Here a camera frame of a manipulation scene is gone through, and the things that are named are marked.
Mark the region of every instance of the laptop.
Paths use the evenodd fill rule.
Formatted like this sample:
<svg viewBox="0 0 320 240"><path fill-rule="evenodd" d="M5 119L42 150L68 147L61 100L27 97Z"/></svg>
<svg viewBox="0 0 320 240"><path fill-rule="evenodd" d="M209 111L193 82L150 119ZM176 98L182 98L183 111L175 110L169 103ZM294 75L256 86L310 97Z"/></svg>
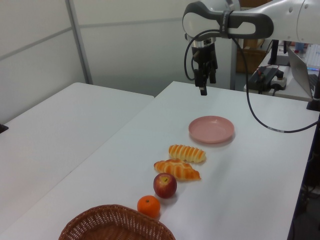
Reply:
<svg viewBox="0 0 320 240"><path fill-rule="evenodd" d="M312 99L315 92L315 87L318 82L316 74L308 74L307 64L295 54L290 47L287 48L289 62L293 78L300 84Z"/></svg>

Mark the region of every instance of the cardboard box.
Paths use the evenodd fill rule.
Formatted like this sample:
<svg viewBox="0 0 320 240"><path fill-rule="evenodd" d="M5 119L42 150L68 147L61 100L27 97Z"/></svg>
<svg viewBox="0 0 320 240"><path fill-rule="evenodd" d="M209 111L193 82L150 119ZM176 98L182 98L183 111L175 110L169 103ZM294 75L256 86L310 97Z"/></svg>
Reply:
<svg viewBox="0 0 320 240"><path fill-rule="evenodd" d="M248 66L248 74L253 74L259 67L262 60L265 58L266 51L256 49L243 49L243 52L246 64ZM246 72L245 63L239 50L236 53L236 72Z"/></svg>
<svg viewBox="0 0 320 240"><path fill-rule="evenodd" d="M272 0L239 0L240 6L245 8L255 8L263 4L269 3Z"/></svg>
<svg viewBox="0 0 320 240"><path fill-rule="evenodd" d="M244 39L243 48L256 49L260 47L264 42L264 39Z"/></svg>

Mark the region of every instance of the electronic equipment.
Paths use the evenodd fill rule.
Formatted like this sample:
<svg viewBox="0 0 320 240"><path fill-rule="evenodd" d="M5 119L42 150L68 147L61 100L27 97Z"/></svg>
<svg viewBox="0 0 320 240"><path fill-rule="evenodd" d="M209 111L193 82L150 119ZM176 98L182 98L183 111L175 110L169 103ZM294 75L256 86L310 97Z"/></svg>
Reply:
<svg viewBox="0 0 320 240"><path fill-rule="evenodd" d="M315 74L308 74L308 69L306 63L295 54L289 47L287 49L289 61L291 65L291 71L293 78L300 84L300 86L305 90L312 99L315 87L319 81L318 76Z"/></svg>
<svg viewBox="0 0 320 240"><path fill-rule="evenodd" d="M271 89L271 81L276 76L277 72L277 68L261 66L251 76L247 87L250 90L258 91L259 93L269 91Z"/></svg>

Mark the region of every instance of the fake fruit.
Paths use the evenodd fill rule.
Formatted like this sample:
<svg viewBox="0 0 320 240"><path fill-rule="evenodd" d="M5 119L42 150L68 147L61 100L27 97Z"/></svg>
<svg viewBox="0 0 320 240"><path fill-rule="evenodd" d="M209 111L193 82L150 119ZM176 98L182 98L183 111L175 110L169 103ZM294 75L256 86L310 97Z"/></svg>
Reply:
<svg viewBox="0 0 320 240"><path fill-rule="evenodd" d="M136 208L138 212L145 214L151 218L156 218L160 213L160 202L154 196L143 196L138 201Z"/></svg>
<svg viewBox="0 0 320 240"><path fill-rule="evenodd" d="M153 180L155 193L163 199L172 197L177 190L177 180L170 173L159 173Z"/></svg>

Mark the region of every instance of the pink plate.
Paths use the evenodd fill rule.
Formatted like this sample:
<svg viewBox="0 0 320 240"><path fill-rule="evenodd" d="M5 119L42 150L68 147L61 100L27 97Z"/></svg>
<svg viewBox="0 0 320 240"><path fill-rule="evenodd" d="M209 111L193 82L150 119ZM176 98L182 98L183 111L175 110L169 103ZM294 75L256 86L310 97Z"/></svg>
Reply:
<svg viewBox="0 0 320 240"><path fill-rule="evenodd" d="M206 144L222 143L231 138L234 132L232 122L220 116L202 116L189 125L191 137Z"/></svg>

